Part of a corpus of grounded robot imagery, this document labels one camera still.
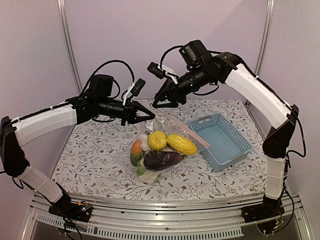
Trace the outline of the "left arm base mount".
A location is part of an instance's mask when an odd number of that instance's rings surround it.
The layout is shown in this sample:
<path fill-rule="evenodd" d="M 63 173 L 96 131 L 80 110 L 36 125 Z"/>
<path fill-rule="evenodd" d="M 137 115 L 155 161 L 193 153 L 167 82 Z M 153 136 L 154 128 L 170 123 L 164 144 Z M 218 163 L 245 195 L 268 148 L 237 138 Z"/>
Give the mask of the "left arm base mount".
<path fill-rule="evenodd" d="M 59 200 L 51 204 L 48 212 L 66 219 L 88 223 L 92 210 L 92 204 L 86 201 L 73 203 L 70 200 Z"/>

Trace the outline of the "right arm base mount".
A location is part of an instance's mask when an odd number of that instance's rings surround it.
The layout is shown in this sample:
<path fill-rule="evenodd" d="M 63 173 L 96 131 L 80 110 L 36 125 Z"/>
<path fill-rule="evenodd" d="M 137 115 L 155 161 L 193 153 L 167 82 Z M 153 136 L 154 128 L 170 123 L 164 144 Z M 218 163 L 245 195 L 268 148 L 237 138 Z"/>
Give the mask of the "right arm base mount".
<path fill-rule="evenodd" d="M 285 210 L 282 206 L 282 202 L 269 198 L 264 199 L 262 203 L 250 205 L 241 209 L 241 216 L 245 223 L 273 218 L 284 213 Z"/>

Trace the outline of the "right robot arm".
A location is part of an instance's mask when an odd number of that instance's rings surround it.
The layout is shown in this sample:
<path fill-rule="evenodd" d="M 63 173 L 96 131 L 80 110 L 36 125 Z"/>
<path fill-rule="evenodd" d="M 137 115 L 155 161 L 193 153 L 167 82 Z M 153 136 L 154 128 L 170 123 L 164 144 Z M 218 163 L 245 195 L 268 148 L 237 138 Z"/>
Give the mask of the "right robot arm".
<path fill-rule="evenodd" d="M 285 190 L 285 174 L 289 163 L 287 148 L 298 122 L 299 108 L 290 105 L 254 74 L 245 61 L 231 52 L 206 49 L 199 40 L 178 45 L 187 73 L 177 77 L 163 68 L 162 63 L 151 62 L 147 70 L 166 81 L 155 94 L 154 108 L 177 108 L 184 105 L 187 95 L 208 84 L 225 84 L 241 94 L 268 120 L 270 131 L 262 144 L 267 158 L 267 185 L 258 213 L 269 218 L 281 204 Z"/>

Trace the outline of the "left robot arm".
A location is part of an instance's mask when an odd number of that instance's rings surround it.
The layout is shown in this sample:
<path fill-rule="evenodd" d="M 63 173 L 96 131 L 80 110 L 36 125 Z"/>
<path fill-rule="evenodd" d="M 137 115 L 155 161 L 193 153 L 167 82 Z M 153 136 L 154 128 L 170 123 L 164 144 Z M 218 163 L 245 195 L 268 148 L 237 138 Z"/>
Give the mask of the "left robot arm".
<path fill-rule="evenodd" d="M 88 89 L 79 96 L 23 117 L 1 119 L 0 159 L 4 172 L 46 197 L 63 217 L 70 217 L 75 211 L 69 195 L 30 165 L 22 146 L 55 130 L 96 120 L 101 115 L 120 119 L 122 126 L 155 118 L 154 113 L 137 101 L 127 97 L 122 101 L 113 99 L 114 82 L 110 75 L 93 74 L 88 80 Z"/>

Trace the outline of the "clear zip top bag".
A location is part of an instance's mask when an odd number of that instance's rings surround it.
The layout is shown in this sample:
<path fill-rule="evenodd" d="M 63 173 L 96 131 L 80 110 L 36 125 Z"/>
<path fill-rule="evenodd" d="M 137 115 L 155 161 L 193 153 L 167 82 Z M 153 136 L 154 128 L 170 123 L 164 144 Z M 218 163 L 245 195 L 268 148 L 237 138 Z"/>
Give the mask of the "clear zip top bag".
<path fill-rule="evenodd" d="M 129 150 L 129 162 L 144 184 L 153 184 L 163 171 L 210 147 L 180 120 L 159 110 L 154 113 L 154 119 L 145 123 Z"/>

